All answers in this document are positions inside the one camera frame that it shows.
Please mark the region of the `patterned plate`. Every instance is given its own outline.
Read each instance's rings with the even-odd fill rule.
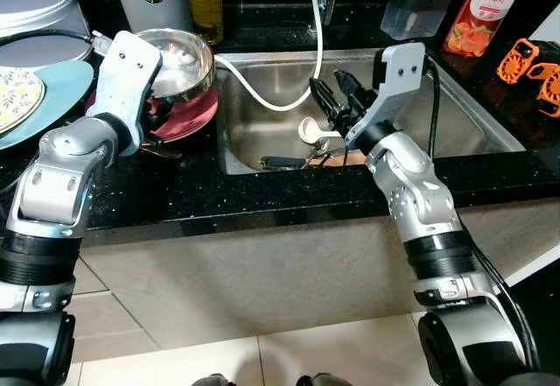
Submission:
[[[34,73],[0,67],[0,134],[21,123],[43,100],[45,85]]]

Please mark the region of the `tiled floor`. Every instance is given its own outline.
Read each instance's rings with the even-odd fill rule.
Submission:
[[[190,386],[222,373],[238,386],[295,386],[330,372],[354,386],[431,386],[410,315],[74,364],[70,386]]]

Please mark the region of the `cooking oil bottle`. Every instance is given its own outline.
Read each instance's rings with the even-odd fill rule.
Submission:
[[[211,45],[224,38],[221,0],[189,0],[194,30]]]

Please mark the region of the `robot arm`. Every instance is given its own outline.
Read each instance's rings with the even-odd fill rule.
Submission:
[[[311,91],[346,147],[367,156],[367,168],[388,202],[416,273],[416,300],[428,311],[418,330],[432,379],[444,386],[557,384],[542,377],[516,383],[518,375],[531,371],[528,356],[487,274],[476,269],[473,239],[452,195],[431,158],[393,126],[419,89],[423,68],[424,45],[391,46],[375,57],[378,95],[343,71],[335,75],[347,105],[338,104],[323,81],[311,79]]]
[[[143,138],[140,112],[161,67],[159,50],[117,34],[87,116],[47,132],[18,182],[0,246],[0,385],[66,379],[74,317],[64,312],[94,198],[95,181]]]

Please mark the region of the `white hose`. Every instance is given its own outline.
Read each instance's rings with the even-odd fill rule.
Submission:
[[[323,29],[321,28],[321,18],[320,18],[320,15],[319,15],[319,3],[317,2],[317,0],[311,0],[311,3],[313,5],[313,18],[315,20],[315,27],[317,28],[317,63],[315,64],[315,73],[313,73],[313,78],[318,78],[319,73],[321,72],[321,64],[323,62]],[[305,99],[307,99],[307,97],[309,97],[309,94],[311,93],[311,90],[308,87],[305,90],[305,93],[303,93],[302,96],[299,97],[299,99],[297,99],[295,102],[293,102],[291,104],[288,104],[286,106],[276,106],[276,105],[271,104],[271,103],[267,102],[266,100],[264,100],[250,86],[250,84],[247,82],[247,80],[245,80],[245,78],[241,75],[241,73],[239,71],[237,71],[237,69],[235,69],[234,65],[231,62],[222,58],[220,55],[214,55],[214,58],[215,58],[217,63],[222,64],[224,67],[229,69],[232,73],[234,73],[234,75],[237,77],[237,79],[251,93],[251,95],[253,97],[255,97],[255,99],[259,103],[261,103],[265,108],[268,108],[270,110],[274,110],[276,112],[285,112],[285,111],[288,111],[288,110],[292,110],[292,109],[296,108],[297,106],[299,106],[301,103],[303,103],[305,101]]]

